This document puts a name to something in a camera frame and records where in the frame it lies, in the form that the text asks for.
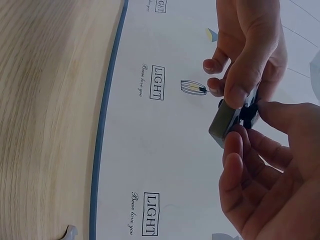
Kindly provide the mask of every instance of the white mat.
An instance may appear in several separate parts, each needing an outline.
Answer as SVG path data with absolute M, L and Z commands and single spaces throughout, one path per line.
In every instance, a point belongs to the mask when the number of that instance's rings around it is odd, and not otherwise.
M 319 104 L 311 82 L 319 88 L 320 57 L 312 81 L 310 63 L 320 46 L 320 2 L 281 5 L 289 65 L 274 100 Z M 210 77 L 202 62 L 217 46 L 215 6 L 214 0 L 129 1 L 103 136 L 97 240 L 238 239 L 220 207 L 223 150 L 208 133 L 220 99 L 188 93 L 188 81 L 206 86 Z M 255 129 L 288 144 L 262 121 Z

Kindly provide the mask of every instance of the small gray object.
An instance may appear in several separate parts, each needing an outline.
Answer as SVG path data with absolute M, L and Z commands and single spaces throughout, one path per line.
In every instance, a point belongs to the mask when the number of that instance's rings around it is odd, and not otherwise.
M 214 233 L 212 234 L 212 240 L 241 240 L 238 236 L 233 238 L 225 233 Z
M 76 235 L 78 235 L 78 230 L 75 226 L 69 225 L 66 229 L 66 234 L 61 240 L 75 240 Z

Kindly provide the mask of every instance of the wooden table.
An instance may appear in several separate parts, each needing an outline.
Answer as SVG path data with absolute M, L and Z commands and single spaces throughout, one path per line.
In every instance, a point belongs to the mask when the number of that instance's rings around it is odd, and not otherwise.
M 0 1 L 0 239 L 89 238 L 94 148 L 122 0 Z

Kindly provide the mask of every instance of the blue border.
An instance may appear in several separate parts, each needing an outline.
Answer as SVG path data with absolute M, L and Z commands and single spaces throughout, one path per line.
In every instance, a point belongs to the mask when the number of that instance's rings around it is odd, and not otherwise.
M 96 240 L 96 226 L 97 226 L 97 202 L 98 202 L 98 185 L 99 185 L 99 172 L 101 162 L 102 144 L 104 139 L 107 106 L 111 88 L 111 81 L 114 75 L 114 68 L 121 38 L 122 29 L 125 23 L 125 18 L 128 9 L 129 0 L 124 0 L 119 25 L 116 31 L 115 40 L 111 52 L 108 71 L 106 74 L 106 82 L 103 90 L 103 97 L 99 115 L 98 129 L 95 140 L 93 169 L 92 169 L 92 181 L 91 181 L 91 195 L 90 195 L 90 216 L 89 216 L 89 240 Z

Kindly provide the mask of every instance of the hand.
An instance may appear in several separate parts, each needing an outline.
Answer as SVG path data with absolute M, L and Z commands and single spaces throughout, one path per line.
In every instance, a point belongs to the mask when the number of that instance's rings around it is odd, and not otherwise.
M 203 69 L 218 74 L 229 59 L 231 64 L 223 79 L 208 80 L 208 88 L 239 109 L 261 82 L 259 98 L 269 101 L 288 62 L 279 0 L 216 0 L 216 8 L 217 49 L 212 59 L 203 62 Z
M 320 107 L 264 102 L 259 113 L 288 135 L 290 147 L 239 125 L 229 133 L 219 181 L 222 210 L 244 240 L 318 240 Z

